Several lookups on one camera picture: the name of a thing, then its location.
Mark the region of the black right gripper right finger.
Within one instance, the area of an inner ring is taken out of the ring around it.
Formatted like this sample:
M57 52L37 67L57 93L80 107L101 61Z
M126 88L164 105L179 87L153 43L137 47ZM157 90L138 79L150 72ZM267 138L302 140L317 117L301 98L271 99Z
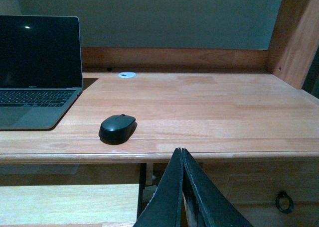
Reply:
M183 195L190 227L251 227L252 224L224 197L201 166L182 149Z

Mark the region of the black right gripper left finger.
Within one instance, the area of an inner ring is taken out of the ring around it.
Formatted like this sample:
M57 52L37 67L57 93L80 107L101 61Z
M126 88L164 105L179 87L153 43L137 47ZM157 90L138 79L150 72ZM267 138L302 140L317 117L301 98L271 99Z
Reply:
M136 227L179 227L182 210L183 159L177 148Z

